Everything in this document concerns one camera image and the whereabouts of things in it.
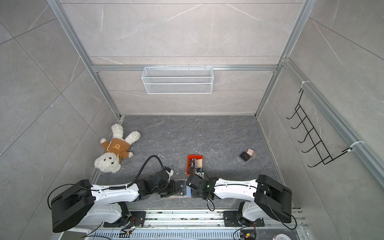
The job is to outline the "tan leather card holder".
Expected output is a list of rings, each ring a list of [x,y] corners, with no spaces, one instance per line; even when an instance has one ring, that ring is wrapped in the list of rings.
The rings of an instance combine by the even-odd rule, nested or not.
[[[171,199],[179,198],[191,198],[192,190],[186,184],[187,180],[172,180],[172,190],[173,193],[169,196]]]

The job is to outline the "red plastic tray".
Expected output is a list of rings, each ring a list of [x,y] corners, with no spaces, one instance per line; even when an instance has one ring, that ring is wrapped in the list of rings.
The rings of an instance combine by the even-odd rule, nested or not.
[[[202,155],[188,155],[188,165],[186,173],[201,174],[203,173],[203,156]]]

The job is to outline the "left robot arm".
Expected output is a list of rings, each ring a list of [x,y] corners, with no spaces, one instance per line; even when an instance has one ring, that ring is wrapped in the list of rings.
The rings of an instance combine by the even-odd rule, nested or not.
[[[50,202],[53,232],[99,222],[115,224],[130,214],[128,203],[146,200],[152,194],[162,198],[177,195],[185,183],[171,180],[172,175],[173,170],[167,168],[148,180],[136,178],[123,185],[91,185],[89,180],[72,184]]]

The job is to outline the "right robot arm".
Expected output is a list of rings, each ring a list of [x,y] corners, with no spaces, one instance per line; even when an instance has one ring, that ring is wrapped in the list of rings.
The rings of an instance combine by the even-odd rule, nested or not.
[[[280,223],[292,222],[292,190],[266,175],[248,181],[205,180],[191,175],[186,185],[204,200],[242,200],[239,206],[241,219],[254,222],[268,216]]]

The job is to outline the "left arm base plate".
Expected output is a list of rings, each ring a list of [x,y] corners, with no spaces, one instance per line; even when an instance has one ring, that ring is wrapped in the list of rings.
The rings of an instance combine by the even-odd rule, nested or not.
[[[104,223],[104,228],[132,228],[132,227],[142,227],[146,220],[146,211],[133,211],[127,215],[122,215],[116,222]]]

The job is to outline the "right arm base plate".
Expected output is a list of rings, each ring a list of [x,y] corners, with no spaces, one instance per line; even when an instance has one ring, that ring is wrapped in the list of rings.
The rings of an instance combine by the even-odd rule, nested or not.
[[[264,215],[259,213],[245,213],[241,211],[224,211],[223,219],[225,227],[264,227]]]

